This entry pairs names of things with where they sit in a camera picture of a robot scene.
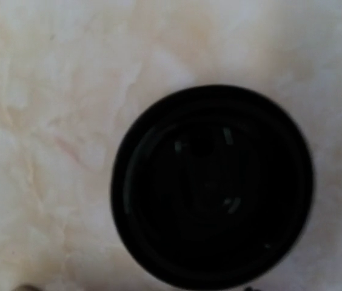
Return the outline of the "black coffee lid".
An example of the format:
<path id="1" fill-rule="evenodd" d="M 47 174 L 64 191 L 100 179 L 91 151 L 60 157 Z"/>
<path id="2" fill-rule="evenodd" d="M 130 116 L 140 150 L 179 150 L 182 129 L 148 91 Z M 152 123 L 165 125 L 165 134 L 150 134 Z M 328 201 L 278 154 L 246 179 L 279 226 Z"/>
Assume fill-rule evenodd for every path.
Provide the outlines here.
<path id="1" fill-rule="evenodd" d="M 230 85 L 180 90 L 143 111 L 118 147 L 110 186 L 132 258 L 190 290 L 242 286 L 272 269 L 300 237 L 313 195 L 296 122 Z"/>

